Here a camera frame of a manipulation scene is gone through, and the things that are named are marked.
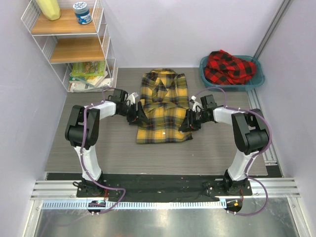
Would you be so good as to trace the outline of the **yellow plaid long sleeve shirt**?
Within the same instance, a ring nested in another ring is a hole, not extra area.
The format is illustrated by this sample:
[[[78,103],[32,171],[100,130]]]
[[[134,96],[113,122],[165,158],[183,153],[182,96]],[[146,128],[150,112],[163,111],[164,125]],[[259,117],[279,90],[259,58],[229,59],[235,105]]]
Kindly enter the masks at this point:
[[[192,140],[191,132],[179,131],[189,109],[188,85],[184,74],[163,68],[143,74],[140,102],[149,121],[138,126],[137,144]]]

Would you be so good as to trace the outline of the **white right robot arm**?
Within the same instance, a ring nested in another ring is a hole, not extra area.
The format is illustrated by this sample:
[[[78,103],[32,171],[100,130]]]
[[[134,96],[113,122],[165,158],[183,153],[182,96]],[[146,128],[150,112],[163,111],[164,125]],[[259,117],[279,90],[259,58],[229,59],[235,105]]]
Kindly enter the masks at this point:
[[[267,149],[271,142],[271,129],[259,109],[242,110],[219,106],[212,94],[200,98],[186,115],[179,131],[191,132],[201,129],[206,122],[225,123],[233,128],[236,155],[230,167],[225,171],[222,189],[234,195],[246,186],[248,173],[255,159]]]

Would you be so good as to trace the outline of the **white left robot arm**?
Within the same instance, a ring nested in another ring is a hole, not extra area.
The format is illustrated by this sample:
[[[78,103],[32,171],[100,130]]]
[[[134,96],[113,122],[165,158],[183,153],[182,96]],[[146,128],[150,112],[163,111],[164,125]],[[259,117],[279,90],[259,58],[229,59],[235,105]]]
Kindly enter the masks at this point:
[[[76,151],[81,168],[82,180],[74,182],[79,191],[100,197],[108,188],[103,181],[103,172],[98,164],[96,143],[99,137],[100,121],[120,115],[126,117],[130,125],[148,122],[141,102],[136,102],[138,93],[113,89],[113,93],[103,100],[86,106],[74,105],[65,130],[65,138]]]

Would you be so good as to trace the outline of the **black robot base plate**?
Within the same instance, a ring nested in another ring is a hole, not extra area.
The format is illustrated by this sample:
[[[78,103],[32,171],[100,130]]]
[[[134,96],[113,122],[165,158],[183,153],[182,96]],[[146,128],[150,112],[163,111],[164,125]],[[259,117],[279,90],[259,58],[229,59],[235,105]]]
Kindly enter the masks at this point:
[[[223,176],[104,174],[101,188],[91,181],[73,182],[79,198],[125,202],[200,202],[251,196],[249,181],[230,187]]]

